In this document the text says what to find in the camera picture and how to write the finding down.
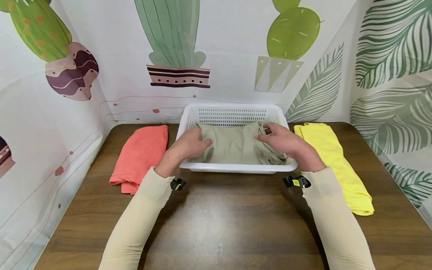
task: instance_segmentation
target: green cactus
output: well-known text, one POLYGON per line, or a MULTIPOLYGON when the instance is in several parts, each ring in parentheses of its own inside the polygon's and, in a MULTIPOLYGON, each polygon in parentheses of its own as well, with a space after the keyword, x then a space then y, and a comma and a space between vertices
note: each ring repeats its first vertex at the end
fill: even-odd
POLYGON ((270 57, 298 60, 312 46, 320 31, 320 18, 311 9, 297 7, 300 0, 273 0, 281 14, 270 27, 267 51, 270 57))
POLYGON ((200 67, 206 55, 195 52, 200 0, 135 0, 156 66, 200 67))
POLYGON ((41 59, 51 62, 67 56, 72 42, 63 21, 51 9, 51 0, 0 0, 0 10, 10 13, 25 44, 41 59))
POLYGON ((273 5, 280 13, 285 10, 298 7, 300 0, 273 0, 273 5))

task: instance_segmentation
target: beige sleeve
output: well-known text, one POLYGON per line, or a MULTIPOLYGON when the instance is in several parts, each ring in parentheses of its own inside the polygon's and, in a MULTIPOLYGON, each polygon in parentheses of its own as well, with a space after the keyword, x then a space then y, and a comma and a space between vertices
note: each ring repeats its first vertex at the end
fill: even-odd
POLYGON ((303 189, 303 197, 312 210, 330 269, 374 270, 366 238, 332 168, 302 174, 311 182, 303 189))
POLYGON ((171 195, 174 177, 163 178, 151 168, 118 220, 99 270, 136 270, 141 253, 161 209, 171 195))

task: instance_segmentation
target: person's right hand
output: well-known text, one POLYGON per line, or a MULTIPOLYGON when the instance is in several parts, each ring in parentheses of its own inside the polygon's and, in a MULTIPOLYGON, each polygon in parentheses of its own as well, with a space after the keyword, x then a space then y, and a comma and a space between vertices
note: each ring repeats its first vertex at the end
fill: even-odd
POLYGON ((257 134, 255 138, 260 142, 268 144, 276 151, 283 152, 295 159, 300 170, 304 172, 318 172, 326 168, 315 148, 300 136, 289 131, 286 127, 273 122, 265 123, 263 126, 268 135, 257 134))

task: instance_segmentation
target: wooden table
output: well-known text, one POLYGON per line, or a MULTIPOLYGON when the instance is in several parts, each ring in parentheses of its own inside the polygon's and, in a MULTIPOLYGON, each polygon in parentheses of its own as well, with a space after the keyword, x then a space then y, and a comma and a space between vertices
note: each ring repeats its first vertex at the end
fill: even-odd
MULTIPOLYGON (((123 144, 144 125, 109 134, 40 258, 37 270, 94 270, 132 196, 108 184, 123 144)), ((330 126, 373 198, 375 214, 356 216, 377 269, 432 269, 432 231, 355 128, 330 126)), ((178 125, 169 125, 169 143, 178 125)), ((326 269, 325 255, 301 198, 282 177, 182 170, 144 247, 138 269, 326 269)))

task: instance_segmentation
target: leaf print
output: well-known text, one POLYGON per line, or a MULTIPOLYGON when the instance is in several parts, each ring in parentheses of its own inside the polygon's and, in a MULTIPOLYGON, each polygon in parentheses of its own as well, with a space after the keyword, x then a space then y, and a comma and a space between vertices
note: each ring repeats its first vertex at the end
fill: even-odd
POLYGON ((384 166, 415 207, 419 208, 423 201, 432 195, 432 173, 420 172, 391 163, 385 163, 384 166))
POLYGON ((376 87, 432 68, 432 1, 375 0, 363 20, 356 83, 376 87))
POLYGON ((317 121, 337 98, 342 74, 343 43, 321 58, 285 117, 289 122, 317 121))
POLYGON ((432 143, 432 84, 359 98, 350 118, 377 155, 422 149, 432 143))

